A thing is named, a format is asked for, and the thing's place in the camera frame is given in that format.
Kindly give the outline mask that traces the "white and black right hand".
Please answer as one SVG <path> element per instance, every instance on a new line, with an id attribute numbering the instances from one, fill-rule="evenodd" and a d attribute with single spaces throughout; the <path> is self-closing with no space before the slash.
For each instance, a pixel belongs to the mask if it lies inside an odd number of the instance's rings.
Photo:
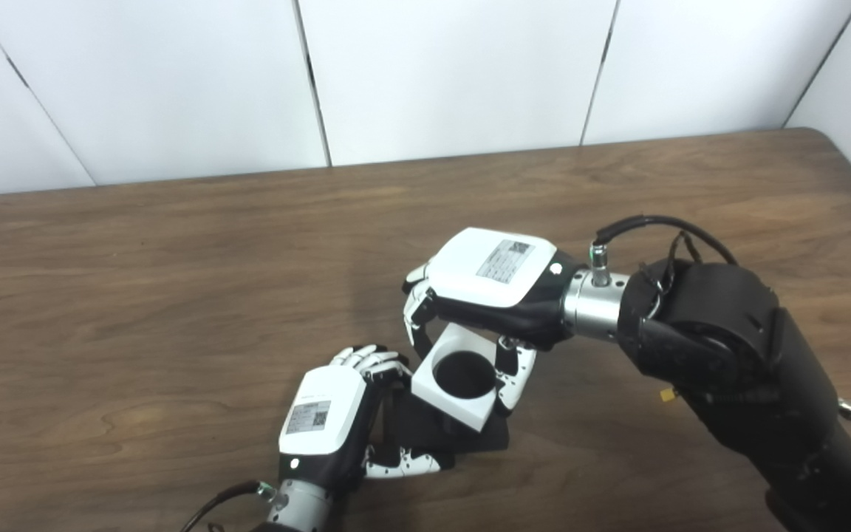
<path id="1" fill-rule="evenodd" d="M 428 323 L 487 330 L 499 337 L 496 410 L 513 414 L 530 377 L 531 353 L 570 339 L 564 297 L 584 266 L 546 239 L 468 227 L 403 284 L 404 324 L 414 351 L 432 350 Z"/>

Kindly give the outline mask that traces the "white and black left hand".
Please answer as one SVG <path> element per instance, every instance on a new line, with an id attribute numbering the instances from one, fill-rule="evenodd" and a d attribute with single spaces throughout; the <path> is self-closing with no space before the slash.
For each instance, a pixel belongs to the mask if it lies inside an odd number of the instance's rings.
<path id="1" fill-rule="evenodd" d="M 348 346 L 307 371 L 278 440 L 281 482 L 348 491 L 364 479 L 395 480 L 455 468 L 455 455 L 374 443 L 382 402 L 411 384 L 408 357 L 381 344 Z"/>

